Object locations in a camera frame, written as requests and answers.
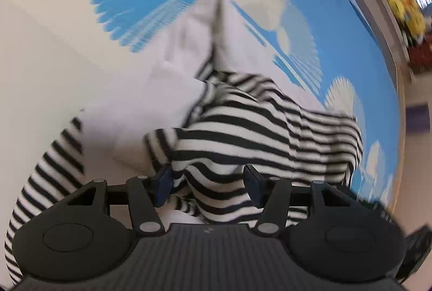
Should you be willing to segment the black white striped garment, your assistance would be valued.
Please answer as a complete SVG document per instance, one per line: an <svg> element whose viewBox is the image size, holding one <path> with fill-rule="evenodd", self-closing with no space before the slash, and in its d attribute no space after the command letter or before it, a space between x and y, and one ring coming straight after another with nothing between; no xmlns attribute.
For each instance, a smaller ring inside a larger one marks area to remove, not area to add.
<svg viewBox="0 0 432 291"><path fill-rule="evenodd" d="M196 0L44 153L13 209L6 266L20 282L16 231L95 177L150 177L170 164L166 210L254 225L244 166L298 186L349 186L362 155L352 112L322 106L277 70L232 0Z"/></svg>

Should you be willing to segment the purple box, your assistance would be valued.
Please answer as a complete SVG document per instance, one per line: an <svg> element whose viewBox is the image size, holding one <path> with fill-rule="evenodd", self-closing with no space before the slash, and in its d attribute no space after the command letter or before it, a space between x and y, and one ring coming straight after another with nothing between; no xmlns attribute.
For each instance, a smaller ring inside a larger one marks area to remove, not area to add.
<svg viewBox="0 0 432 291"><path fill-rule="evenodd" d="M408 134L431 131L431 117L428 103L415 104L406 108L406 132Z"/></svg>

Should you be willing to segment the blue white patterned bedsheet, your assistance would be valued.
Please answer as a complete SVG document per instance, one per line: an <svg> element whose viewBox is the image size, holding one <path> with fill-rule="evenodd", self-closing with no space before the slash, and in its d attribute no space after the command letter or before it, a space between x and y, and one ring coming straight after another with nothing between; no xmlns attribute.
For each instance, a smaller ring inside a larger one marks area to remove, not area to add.
<svg viewBox="0 0 432 291"><path fill-rule="evenodd" d="M65 123L194 0L1 0L1 203L12 207ZM355 0L231 0L273 66L359 121L353 189L390 203L400 113L395 72Z"/></svg>

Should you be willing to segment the dark red plush toy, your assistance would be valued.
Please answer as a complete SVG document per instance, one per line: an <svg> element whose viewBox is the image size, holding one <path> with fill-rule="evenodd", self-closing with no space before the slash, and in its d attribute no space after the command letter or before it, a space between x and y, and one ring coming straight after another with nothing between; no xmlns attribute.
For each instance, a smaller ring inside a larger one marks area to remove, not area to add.
<svg viewBox="0 0 432 291"><path fill-rule="evenodd" d="M408 48L408 54L408 66L415 74L431 72L432 50L430 41L425 40L420 45L410 46Z"/></svg>

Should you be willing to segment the yellow plush toy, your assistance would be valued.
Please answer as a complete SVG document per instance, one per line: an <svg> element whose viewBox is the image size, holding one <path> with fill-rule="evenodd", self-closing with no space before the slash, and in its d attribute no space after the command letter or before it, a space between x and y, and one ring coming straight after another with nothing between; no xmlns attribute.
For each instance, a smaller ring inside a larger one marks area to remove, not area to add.
<svg viewBox="0 0 432 291"><path fill-rule="evenodd" d="M396 20L408 29L412 38L423 37L426 32L426 19L420 11L417 0L387 0Z"/></svg>

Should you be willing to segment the wooden bed frame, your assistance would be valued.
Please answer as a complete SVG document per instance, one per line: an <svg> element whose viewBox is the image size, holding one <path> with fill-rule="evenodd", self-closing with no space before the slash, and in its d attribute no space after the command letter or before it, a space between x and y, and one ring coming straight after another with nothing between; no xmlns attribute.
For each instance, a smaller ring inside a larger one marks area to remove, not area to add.
<svg viewBox="0 0 432 291"><path fill-rule="evenodd" d="M355 0L378 44L382 50L387 70L398 95L398 113L400 126L398 134L398 165L395 171L393 193L387 209L394 213L398 203L403 178L403 165L406 156L406 95L402 70L402 62L406 56L406 48L400 37L400 31L393 18L386 0Z"/></svg>

